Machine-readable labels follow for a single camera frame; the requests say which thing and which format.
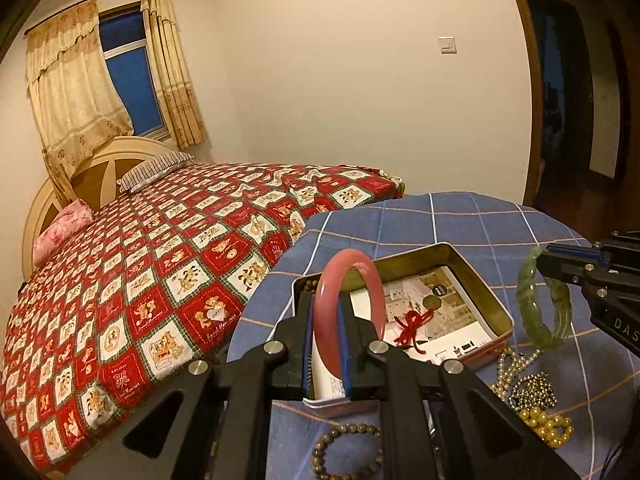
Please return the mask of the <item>green jade bangle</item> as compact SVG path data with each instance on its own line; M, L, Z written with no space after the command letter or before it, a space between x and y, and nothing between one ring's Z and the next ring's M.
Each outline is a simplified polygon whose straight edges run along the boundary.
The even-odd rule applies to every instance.
M534 247L518 269L516 304L529 341L540 351L551 351L570 336L573 307L567 284L540 274L541 255L542 248Z

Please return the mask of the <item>red knot coin charm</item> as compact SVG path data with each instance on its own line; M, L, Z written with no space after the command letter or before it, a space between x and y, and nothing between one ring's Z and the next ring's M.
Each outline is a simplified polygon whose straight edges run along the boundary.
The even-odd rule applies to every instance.
M422 304L425 309L423 313L410 309L404 318L398 318L397 315L394 316L394 321L401 327L401 332L394 339L394 343L401 350L413 348L413 350L424 356L425 351L419 348L419 343L416 340L418 329L434 318L435 311L442 305L442 300L439 296L431 295L424 297Z

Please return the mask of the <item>pink jade bangle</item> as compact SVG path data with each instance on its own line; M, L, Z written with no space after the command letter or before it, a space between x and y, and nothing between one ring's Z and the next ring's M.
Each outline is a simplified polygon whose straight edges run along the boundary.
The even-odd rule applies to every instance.
M357 310L352 294L343 288L349 272L363 281L369 311ZM385 297L378 269L357 249L334 255L320 275L312 307L312 331L324 367L349 388L363 367L368 344L382 340L385 332Z

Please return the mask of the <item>brown wooden bead mala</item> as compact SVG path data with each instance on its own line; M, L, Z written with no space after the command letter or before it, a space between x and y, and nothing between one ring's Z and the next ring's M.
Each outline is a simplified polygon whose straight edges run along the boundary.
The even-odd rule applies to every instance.
M317 280L307 280L303 284L303 292L308 292L308 294L314 294L318 288Z

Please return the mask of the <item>blue plaid tablecloth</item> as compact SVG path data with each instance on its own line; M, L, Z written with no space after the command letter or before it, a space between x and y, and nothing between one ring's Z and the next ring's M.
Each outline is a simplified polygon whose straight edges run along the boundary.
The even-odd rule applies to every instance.
M292 313L296 278L321 271L343 248L372 259L446 242L494 291L514 318L518 268L529 251L553 242L587 245L582 234L533 208L465 192L406 196L401 200L315 214L303 233L265 277L233 333L229 360L268 340ZM639 391L639 360L590 322L578 288L572 288L573 326L561 348L532 369L548 373L558 413L576 434L560 456L584 479L612 471L611 455L626 434Z

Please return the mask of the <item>printed leaflet in tin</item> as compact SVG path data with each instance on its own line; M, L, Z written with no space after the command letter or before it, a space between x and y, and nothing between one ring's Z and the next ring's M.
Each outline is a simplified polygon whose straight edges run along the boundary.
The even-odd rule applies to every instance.
M418 361L461 360L498 334L449 266L383 284L383 340Z

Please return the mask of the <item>pink metal tin box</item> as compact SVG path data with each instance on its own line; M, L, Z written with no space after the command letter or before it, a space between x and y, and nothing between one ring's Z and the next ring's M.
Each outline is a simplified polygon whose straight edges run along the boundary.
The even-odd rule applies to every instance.
M372 259L342 249L292 286L295 312L308 309L303 404L322 418L369 411L349 400L367 344L379 339L410 359L469 368L498 358L514 321L454 246L437 243Z

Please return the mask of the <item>red patchwork bedspread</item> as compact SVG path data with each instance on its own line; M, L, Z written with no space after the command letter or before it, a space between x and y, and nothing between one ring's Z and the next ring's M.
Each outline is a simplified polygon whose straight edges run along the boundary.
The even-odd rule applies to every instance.
M179 367L231 337L315 214L398 198L358 166L191 164L96 213L32 274L6 326L1 414L67 474Z

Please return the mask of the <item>pink floral pillow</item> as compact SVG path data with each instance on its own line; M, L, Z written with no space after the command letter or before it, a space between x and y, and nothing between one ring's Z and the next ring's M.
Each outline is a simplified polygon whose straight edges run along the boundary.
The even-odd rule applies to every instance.
M91 207L81 198L64 207L36 239L32 246L32 262L36 268L43 265L60 250L62 245L93 222Z

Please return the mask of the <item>striped pillow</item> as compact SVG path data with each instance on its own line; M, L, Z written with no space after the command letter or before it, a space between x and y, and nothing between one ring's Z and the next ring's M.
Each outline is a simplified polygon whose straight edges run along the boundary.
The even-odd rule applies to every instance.
M167 152L140 162L126 172L118 181L119 191L135 193L157 180L194 162L194 157L185 152Z

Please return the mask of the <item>beige right curtain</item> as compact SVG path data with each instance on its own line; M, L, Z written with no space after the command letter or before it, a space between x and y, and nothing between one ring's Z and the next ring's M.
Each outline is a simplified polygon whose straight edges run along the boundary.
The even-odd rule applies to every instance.
M183 151L205 140L205 126L186 66L171 0L141 0L146 52L160 116Z

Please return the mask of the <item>beige curtain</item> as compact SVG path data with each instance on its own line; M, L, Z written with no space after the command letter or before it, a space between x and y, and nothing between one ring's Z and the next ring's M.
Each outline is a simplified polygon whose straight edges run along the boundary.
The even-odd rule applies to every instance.
M183 151L205 140L205 126L186 66L171 0L141 0L146 52L160 116Z
M70 179L83 162L134 125L102 50L99 10L88 0L27 35L27 89L44 166L63 203L76 200Z

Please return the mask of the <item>beige left curtain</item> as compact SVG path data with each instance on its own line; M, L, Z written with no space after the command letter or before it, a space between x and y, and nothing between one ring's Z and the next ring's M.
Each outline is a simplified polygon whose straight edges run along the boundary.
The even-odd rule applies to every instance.
M99 10L88 0L27 35L27 89L44 166L63 203L76 200L70 179L83 162L134 125L102 50Z

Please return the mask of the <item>window with blue glass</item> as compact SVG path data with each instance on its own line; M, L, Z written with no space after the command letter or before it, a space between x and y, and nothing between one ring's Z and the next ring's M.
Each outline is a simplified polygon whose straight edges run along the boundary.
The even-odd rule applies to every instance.
M108 72L134 125L134 135L167 140L169 133L153 87L140 3L102 12L100 38Z

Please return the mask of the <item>white wall switch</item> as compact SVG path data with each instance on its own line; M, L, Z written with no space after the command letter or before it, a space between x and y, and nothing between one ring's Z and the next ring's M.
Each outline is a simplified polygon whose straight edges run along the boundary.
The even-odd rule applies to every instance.
M456 40L454 37L438 37L438 47L442 54L455 54L457 52Z

